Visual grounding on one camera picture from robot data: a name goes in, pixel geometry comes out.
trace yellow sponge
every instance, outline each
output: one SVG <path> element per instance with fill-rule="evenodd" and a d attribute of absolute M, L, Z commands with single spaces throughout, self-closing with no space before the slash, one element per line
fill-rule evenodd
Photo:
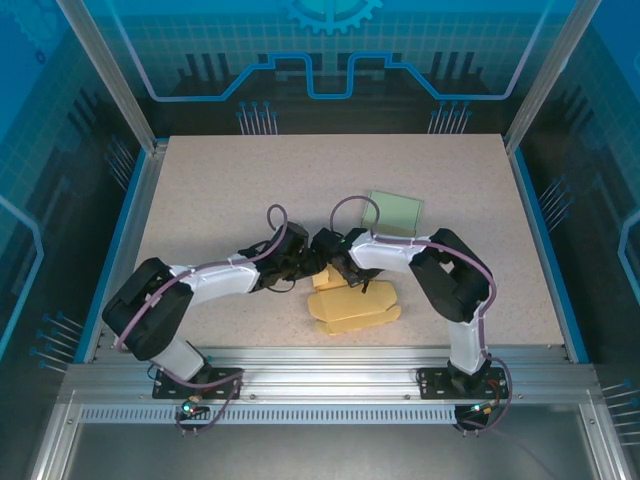
<path fill-rule="evenodd" d="M 371 281 L 362 293 L 362 287 L 349 287 L 329 267 L 313 277 L 313 285 L 317 293 L 309 296 L 309 312 L 318 319 L 318 330 L 328 335 L 382 325 L 400 316 L 401 308 L 394 306 L 398 296 L 389 282 Z"/>

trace black mounting plate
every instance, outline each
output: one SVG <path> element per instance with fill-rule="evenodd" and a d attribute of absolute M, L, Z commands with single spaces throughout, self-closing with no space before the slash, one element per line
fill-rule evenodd
<path fill-rule="evenodd" d="M 422 400 L 493 400 L 496 398 L 496 392 L 488 384 L 489 380 L 498 382 L 500 398 L 506 399 L 509 395 L 509 388 L 502 368 L 487 369 L 480 386 L 468 396 L 460 394 L 453 386 L 446 367 L 420 368 L 416 372 L 416 381 L 420 387 Z"/>
<path fill-rule="evenodd" d="M 233 375 L 234 373 L 242 372 L 241 368 L 212 368 L 211 374 L 209 375 L 209 382 L 215 382 L 216 380 L 222 380 L 224 377 L 228 377 Z M 229 398 L 229 394 L 231 393 L 231 389 L 233 388 L 234 382 L 223 383 L 219 387 L 203 392 L 202 399 L 203 400 L 226 400 Z M 232 400 L 237 400 L 240 398 L 240 390 L 242 386 L 238 388 L 236 393 L 234 393 Z M 151 396 L 158 400 L 186 400 L 191 395 L 198 392 L 198 390 L 185 387 L 180 385 L 169 377 L 167 377 L 160 370 L 156 372 L 156 381 L 153 386 L 153 391 Z"/>

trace speckled tabletop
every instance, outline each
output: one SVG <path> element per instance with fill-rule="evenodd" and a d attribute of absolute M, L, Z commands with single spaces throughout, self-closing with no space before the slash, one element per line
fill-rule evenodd
<path fill-rule="evenodd" d="M 381 190 L 422 199 L 418 234 L 456 232 L 489 266 L 498 298 L 488 344 L 563 343 L 499 135 L 172 137 L 138 263 L 199 264 L 271 237 L 265 212 L 282 204 L 315 234 L 342 198 Z M 360 202 L 336 219 L 359 225 Z M 403 311 L 392 324 L 328 337 L 307 309 L 311 280 L 284 295 L 260 291 L 198 305 L 180 334 L 197 346 L 447 345 L 446 322 L 412 276 L 385 272 Z"/>

